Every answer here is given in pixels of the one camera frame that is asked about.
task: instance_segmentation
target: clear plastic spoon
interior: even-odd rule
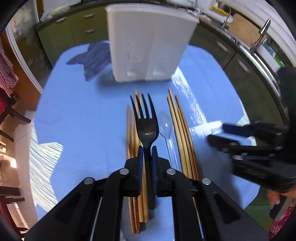
[[[157,114],[157,121],[159,126],[159,133],[165,138],[167,144],[168,154],[170,157],[170,165],[172,168],[175,168],[179,171],[174,145],[170,137],[173,129],[172,120],[165,112],[159,112]],[[175,167],[172,165],[172,159],[174,159]]]

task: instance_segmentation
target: cabinet door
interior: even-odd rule
[[[189,42],[190,45],[200,47],[209,53],[212,53],[214,48],[214,42],[217,39],[217,36],[207,30],[206,28],[198,25],[192,35],[192,38]]]
[[[69,16],[75,45],[108,39],[105,6]]]
[[[271,112],[263,116],[260,121],[266,121],[274,124],[283,124],[283,119],[278,108],[274,108]]]
[[[222,68],[225,68],[235,55],[234,49],[232,49],[214,33],[200,25],[196,27],[189,44],[208,51],[211,55],[213,55]]]
[[[214,47],[211,54],[221,65],[222,69],[224,69],[235,55],[235,50],[227,45],[224,41],[217,38],[214,42]]]
[[[38,31],[38,35],[52,66],[54,66],[64,51],[74,47],[70,23],[67,17],[62,17],[48,27]]]
[[[276,108],[262,80],[239,54],[235,54],[224,71],[239,95],[250,122],[261,120]]]

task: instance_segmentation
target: blue tablecloth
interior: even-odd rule
[[[102,60],[100,52],[95,57],[102,63],[99,73],[89,71],[90,64],[77,64],[81,60],[75,56],[87,53],[88,47],[73,47],[61,55],[38,104],[30,144],[30,180],[39,218],[84,178],[106,178],[123,167],[126,106],[135,88],[151,94],[156,113],[164,111],[169,116],[166,96],[171,88],[183,107],[203,177],[212,179],[243,208],[256,197],[259,186],[233,176],[227,154],[205,140],[206,135],[221,131],[221,123],[248,122],[235,89],[208,52],[188,46],[172,81],[117,83],[109,57]],[[232,138],[251,145],[250,139]],[[177,150],[174,134],[172,139]],[[168,158],[161,135],[154,145],[159,156]],[[138,235],[131,234],[125,201],[121,229],[127,240],[161,237],[172,241],[171,199],[157,199],[153,219]]]

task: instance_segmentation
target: white storage box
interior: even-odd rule
[[[106,11],[118,82],[170,79],[199,23],[189,13],[153,4],[111,4]]]

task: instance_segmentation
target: person's hand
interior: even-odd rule
[[[296,198],[296,186],[294,186],[293,189],[287,193],[279,193],[277,191],[267,190],[267,198],[269,200],[270,205],[279,204],[280,195]]]

